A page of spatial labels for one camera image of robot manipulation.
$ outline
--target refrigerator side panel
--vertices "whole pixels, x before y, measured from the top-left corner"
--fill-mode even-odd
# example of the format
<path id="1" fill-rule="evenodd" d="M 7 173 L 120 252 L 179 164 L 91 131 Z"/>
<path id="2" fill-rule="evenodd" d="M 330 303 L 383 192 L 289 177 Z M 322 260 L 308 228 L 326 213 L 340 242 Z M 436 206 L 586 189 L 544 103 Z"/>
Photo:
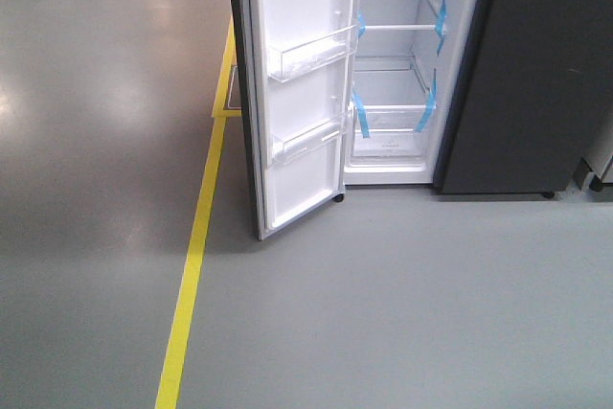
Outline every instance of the refrigerator side panel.
<path id="1" fill-rule="evenodd" d="M 444 193 L 567 187 L 613 102 L 607 0 L 492 0 Z"/>
<path id="2" fill-rule="evenodd" d="M 252 222 L 254 233 L 262 239 L 264 229 L 263 196 L 261 191 L 260 133 L 258 130 L 258 112 L 254 106 L 256 100 L 255 60 L 252 37 L 252 16 L 249 0 L 232 0 L 232 15 L 237 47 L 238 82 L 242 112 L 242 127 L 245 140 L 247 160 L 247 178 L 251 198 Z"/>

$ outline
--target door shelf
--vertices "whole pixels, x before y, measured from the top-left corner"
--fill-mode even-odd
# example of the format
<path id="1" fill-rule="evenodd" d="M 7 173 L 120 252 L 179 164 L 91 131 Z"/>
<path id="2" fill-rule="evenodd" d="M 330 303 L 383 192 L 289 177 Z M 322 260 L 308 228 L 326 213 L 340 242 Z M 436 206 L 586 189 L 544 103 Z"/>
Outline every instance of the door shelf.
<path id="1" fill-rule="evenodd" d="M 272 159 L 286 165 L 296 158 L 339 140 L 348 130 L 351 112 L 344 112 L 286 139 L 273 137 Z"/>
<path id="2" fill-rule="evenodd" d="M 365 106 L 370 137 L 364 138 L 356 121 L 352 163 L 365 157 L 422 156 L 427 132 L 417 132 L 425 106 Z"/>
<path id="3" fill-rule="evenodd" d="M 324 35 L 292 48 L 267 48 L 268 77 L 287 82 L 355 53 L 358 27 Z"/>

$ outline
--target glass shelf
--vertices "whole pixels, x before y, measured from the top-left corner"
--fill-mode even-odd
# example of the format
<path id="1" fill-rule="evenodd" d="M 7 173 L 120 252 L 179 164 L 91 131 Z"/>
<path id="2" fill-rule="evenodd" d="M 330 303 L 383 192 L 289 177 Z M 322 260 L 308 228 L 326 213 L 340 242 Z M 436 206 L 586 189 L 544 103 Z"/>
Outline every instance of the glass shelf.
<path id="1" fill-rule="evenodd" d="M 360 0 L 366 33 L 391 31 L 435 31 L 438 12 L 430 0 Z M 431 20 L 419 23 L 418 12 L 425 9 Z"/>
<path id="2" fill-rule="evenodd" d="M 366 106 L 370 137 L 364 138 L 359 123 L 354 126 L 352 159 L 364 157 L 422 156 L 427 133 L 416 128 L 424 107 Z"/>
<path id="3" fill-rule="evenodd" d="M 287 164 L 305 153 L 340 139 L 349 128 L 350 115 L 350 112 L 344 112 L 287 139 L 274 138 L 273 162 Z"/>
<path id="4" fill-rule="evenodd" d="M 354 116 L 352 163 L 369 164 L 372 157 L 399 161 L 399 157 L 422 156 L 428 130 L 417 129 L 426 110 L 428 88 L 415 60 L 409 60 L 405 69 L 356 71 L 353 78 L 364 103 L 370 137 L 362 136 Z"/>
<path id="5" fill-rule="evenodd" d="M 285 50 L 267 49 L 268 77 L 286 82 L 355 53 L 357 25 Z"/>

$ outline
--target yellow floor line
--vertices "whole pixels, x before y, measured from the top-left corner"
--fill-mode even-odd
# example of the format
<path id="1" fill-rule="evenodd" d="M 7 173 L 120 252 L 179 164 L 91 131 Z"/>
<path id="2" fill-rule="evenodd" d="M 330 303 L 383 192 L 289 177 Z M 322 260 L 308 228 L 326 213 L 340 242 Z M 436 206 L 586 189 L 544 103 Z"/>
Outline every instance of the yellow floor line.
<path id="1" fill-rule="evenodd" d="M 193 307 L 198 291 L 198 282 L 200 281 L 200 271 L 204 262 L 204 248 L 209 231 L 211 210 L 213 209 L 213 197 L 225 126 L 225 118 L 215 119 L 155 409 L 174 409 L 179 399 L 183 364 L 192 325 Z"/>

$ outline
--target refrigerator door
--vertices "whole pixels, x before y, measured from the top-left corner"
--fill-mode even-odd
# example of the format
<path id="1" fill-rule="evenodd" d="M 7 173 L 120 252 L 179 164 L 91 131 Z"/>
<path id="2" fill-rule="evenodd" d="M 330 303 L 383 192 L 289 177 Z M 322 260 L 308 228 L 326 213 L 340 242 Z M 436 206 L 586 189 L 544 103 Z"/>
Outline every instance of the refrigerator door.
<path id="1" fill-rule="evenodd" d="M 344 191 L 356 0 L 232 0 L 257 235 Z"/>
<path id="2" fill-rule="evenodd" d="M 608 1 L 490 0 L 445 135 L 443 193 L 565 190 L 613 101 L 611 31 Z"/>

